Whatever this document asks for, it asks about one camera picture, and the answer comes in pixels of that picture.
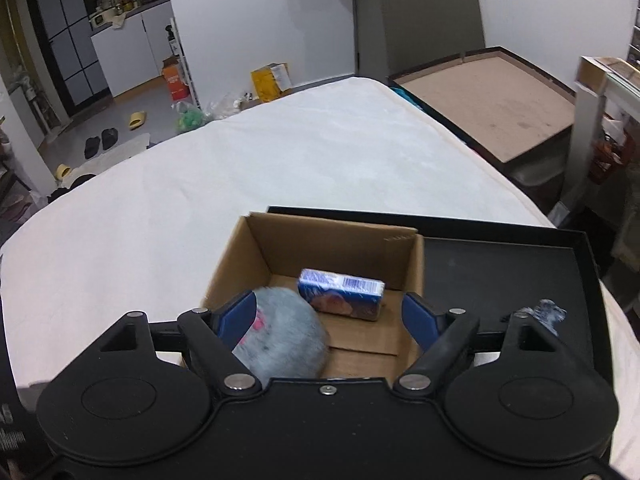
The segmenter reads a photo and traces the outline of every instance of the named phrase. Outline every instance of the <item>fluffy gray toy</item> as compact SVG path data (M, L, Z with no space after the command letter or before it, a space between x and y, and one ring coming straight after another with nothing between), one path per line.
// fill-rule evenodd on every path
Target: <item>fluffy gray toy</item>
M254 324L233 350L266 386L269 379L315 379L327 357L327 334L316 311L288 288L258 288Z

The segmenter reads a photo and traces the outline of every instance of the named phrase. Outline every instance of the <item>beige board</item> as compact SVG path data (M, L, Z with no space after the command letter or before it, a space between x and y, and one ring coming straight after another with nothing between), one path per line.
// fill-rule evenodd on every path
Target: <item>beige board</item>
M239 219L202 305L215 310L260 286L297 291L305 268L382 280L377 321L319 314L330 346L322 376L391 382L420 354L400 314L404 292L422 293L423 252L413 228L254 213Z
M509 162L574 122L574 105L538 74L506 57L478 56L398 82L501 162Z

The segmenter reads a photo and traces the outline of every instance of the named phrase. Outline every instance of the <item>white cabinet door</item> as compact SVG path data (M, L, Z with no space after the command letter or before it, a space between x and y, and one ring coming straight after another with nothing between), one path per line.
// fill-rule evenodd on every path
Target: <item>white cabinet door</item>
M171 2L165 2L149 10L143 10L141 14L158 72L162 73L162 62L172 56L167 31L164 28L171 25L174 10L171 8Z
M107 28L91 40L113 96L158 77L140 14L127 18L122 28Z

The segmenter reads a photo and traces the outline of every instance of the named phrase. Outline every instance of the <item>kitchen counter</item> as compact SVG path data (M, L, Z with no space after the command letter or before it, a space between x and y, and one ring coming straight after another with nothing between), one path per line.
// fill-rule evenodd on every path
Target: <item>kitchen counter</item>
M154 2L151 2L149 4L145 4L145 5L140 5L137 9L133 9L133 10L129 10L127 11L127 17L125 18L125 22L131 17L131 16L135 16L136 14L139 14L140 12L142 12L143 10L148 10L151 9L155 6L167 3L170 0L156 0ZM103 30L107 30L108 28L111 27L111 22L106 22L103 23L100 27L98 28L94 28L94 30L92 31L91 35L95 36L96 34L98 34L98 32L102 32Z

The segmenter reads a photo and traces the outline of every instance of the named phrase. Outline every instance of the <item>bottle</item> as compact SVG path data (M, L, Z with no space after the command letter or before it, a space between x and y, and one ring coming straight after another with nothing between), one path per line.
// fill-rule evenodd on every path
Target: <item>bottle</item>
M174 29L171 25L167 25L164 30L167 31L167 39L169 40L169 47L171 47L171 53L174 56L180 56L180 50L178 49L178 40L175 39Z

